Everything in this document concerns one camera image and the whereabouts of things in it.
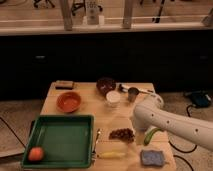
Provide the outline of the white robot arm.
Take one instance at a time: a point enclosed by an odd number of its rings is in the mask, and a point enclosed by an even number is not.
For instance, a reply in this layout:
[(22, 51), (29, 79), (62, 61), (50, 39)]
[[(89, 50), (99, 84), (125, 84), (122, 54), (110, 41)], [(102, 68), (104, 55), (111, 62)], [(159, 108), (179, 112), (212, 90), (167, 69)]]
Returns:
[(155, 126), (213, 151), (213, 122), (167, 112), (163, 106), (161, 96), (147, 95), (133, 109), (133, 128), (136, 131), (146, 131), (150, 126)]

